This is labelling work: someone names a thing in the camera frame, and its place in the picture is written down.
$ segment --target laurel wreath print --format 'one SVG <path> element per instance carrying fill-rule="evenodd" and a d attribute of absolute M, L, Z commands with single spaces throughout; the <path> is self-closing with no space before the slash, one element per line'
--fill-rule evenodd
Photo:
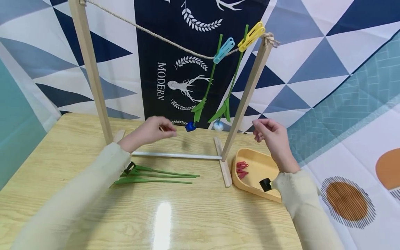
<path fill-rule="evenodd" d="M 207 65 L 200 59 L 195 56 L 184 56 L 178 61 L 176 61 L 175 69 L 178 69 L 178 67 L 181 67 L 182 65 L 185 65 L 187 63 L 195 63 L 200 65 L 200 67 L 203 68 L 204 71 L 207 71 Z"/>
<path fill-rule="evenodd" d="M 180 120 L 173 120 L 171 121 L 172 124 L 183 124 L 183 125 L 187 125 L 188 123 L 185 121 L 180 121 Z"/>
<path fill-rule="evenodd" d="M 174 99 L 171 100 L 171 104 L 174 106 L 174 108 L 179 109 L 179 110 L 192 110 L 196 105 L 191 106 L 191 107 L 184 107 L 179 105 L 177 102 L 174 101 Z"/>
<path fill-rule="evenodd" d="M 216 20 L 212 23 L 206 24 L 194 18 L 194 16 L 192 15 L 192 11 L 186 7 L 186 1 L 183 2 L 181 7 L 183 6 L 185 6 L 182 11 L 183 19 L 186 20 L 186 23 L 189 25 L 189 27 L 192 27 L 192 29 L 198 30 L 200 32 L 206 32 L 213 30 L 218 26 L 221 26 L 222 18 L 220 20 Z"/>

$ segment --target wooden table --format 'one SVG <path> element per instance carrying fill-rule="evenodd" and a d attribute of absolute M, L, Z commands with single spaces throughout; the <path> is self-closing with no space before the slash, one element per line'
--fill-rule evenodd
<path fill-rule="evenodd" d="M 114 134 L 141 122 L 111 119 Z M 228 133 L 197 129 L 143 146 L 140 151 L 215 154 L 213 137 Z M 96 116 L 66 114 L 0 191 L 0 249 L 9 249 L 26 221 L 50 197 L 93 162 L 105 146 Z M 239 134 L 239 148 L 267 152 L 251 135 Z M 134 157 L 157 169 L 199 174 L 192 185 L 139 183 L 110 188 L 77 225 L 67 249 L 301 249 L 282 204 L 224 187 L 215 160 Z"/>

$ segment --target tray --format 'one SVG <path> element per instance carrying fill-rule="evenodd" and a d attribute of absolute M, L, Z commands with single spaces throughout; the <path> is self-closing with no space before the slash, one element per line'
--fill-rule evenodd
<path fill-rule="evenodd" d="M 249 164 L 244 169 L 248 174 L 243 179 L 239 179 L 236 173 L 236 163 L 243 161 Z M 281 203 L 282 199 L 278 190 L 272 189 L 264 192 L 259 183 L 265 178 L 273 181 L 278 174 L 279 169 L 271 156 L 249 148 L 239 149 L 232 162 L 232 180 L 235 186 L 252 194 Z"/>

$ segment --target black clip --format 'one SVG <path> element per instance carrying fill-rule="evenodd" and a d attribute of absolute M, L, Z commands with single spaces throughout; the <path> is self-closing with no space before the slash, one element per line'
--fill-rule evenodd
<path fill-rule="evenodd" d="M 269 178 L 266 178 L 266 179 L 263 179 L 262 181 L 260 181 L 260 185 L 261 185 L 262 189 L 264 190 L 264 192 L 267 192 L 272 189 L 271 180 Z"/>
<path fill-rule="evenodd" d="M 132 169 L 136 167 L 136 164 L 134 162 L 130 162 L 128 167 L 124 170 L 124 172 L 128 175 Z"/>

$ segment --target cream sweater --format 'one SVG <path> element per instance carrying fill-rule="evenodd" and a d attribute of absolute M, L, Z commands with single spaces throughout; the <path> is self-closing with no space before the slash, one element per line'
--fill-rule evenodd
<path fill-rule="evenodd" d="M 85 209 L 109 188 L 130 163 L 130 154 L 112 143 L 96 161 L 56 193 L 22 229 L 12 250 L 64 249 Z M 343 249 L 318 201 L 307 172 L 279 174 L 272 182 L 289 211 L 303 249 Z"/>

